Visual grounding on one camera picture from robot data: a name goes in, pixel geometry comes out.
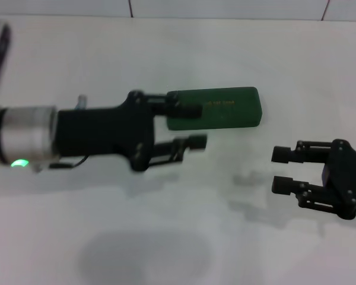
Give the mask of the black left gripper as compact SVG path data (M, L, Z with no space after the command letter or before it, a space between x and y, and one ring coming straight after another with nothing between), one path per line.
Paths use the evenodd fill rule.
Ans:
M182 103L177 91L150 94L149 105L140 91L132 91L117 107L60 110L55 146L61 157L119 154L131 169L183 161L185 150L204 150L207 135L190 135L154 145L154 115L198 119L201 104Z

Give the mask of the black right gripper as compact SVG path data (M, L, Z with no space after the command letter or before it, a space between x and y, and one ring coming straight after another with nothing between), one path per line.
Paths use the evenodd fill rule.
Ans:
M322 186L293 178L274 176L272 192L294 194L298 206L336 214L344 220L356 216L356 151L345 140L332 142L297 141L292 150L275 146L272 162L324 163Z

